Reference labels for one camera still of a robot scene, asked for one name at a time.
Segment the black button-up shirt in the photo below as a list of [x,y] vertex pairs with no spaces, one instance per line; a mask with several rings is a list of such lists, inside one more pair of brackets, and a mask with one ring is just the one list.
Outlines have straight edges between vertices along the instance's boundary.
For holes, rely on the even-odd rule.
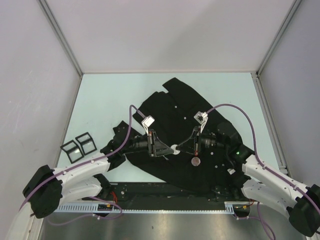
[[113,128],[113,139],[101,149],[108,156],[110,168],[115,169],[129,161],[142,171],[176,187],[199,194],[226,194],[235,200],[242,200],[241,187],[249,177],[242,173],[237,159],[250,156],[252,151],[243,148],[241,135],[230,121],[212,109],[210,103],[189,85],[172,78],[163,86],[164,91],[154,92],[148,97],[133,118],[141,122],[143,115],[152,116],[155,122],[151,129],[162,142],[172,146],[191,136],[199,125],[194,118],[196,113],[209,111],[203,133],[216,137],[222,147],[203,144],[197,166],[192,164],[193,155],[185,152],[161,157],[152,157],[146,151],[124,154],[122,143],[130,145],[141,134],[122,121]]

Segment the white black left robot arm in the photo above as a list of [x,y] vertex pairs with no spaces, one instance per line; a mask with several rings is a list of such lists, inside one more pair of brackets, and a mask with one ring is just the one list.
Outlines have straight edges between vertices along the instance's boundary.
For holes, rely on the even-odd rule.
[[172,155],[174,150],[150,129],[145,135],[126,135],[123,143],[107,154],[99,153],[67,167],[40,167],[23,190],[25,204],[38,219],[52,214],[59,206],[83,198],[105,200],[112,187],[103,175],[116,167],[117,154],[147,153],[150,157]]

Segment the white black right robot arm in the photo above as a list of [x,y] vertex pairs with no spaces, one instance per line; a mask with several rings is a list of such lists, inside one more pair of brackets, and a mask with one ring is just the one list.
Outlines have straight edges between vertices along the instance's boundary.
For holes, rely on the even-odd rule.
[[320,188],[307,186],[259,160],[257,153],[242,143],[233,127],[218,127],[217,132],[201,131],[196,126],[189,138],[173,147],[198,157],[218,149],[224,152],[226,171],[232,179],[231,196],[242,201],[253,199],[288,218],[302,235],[312,237],[320,230]]

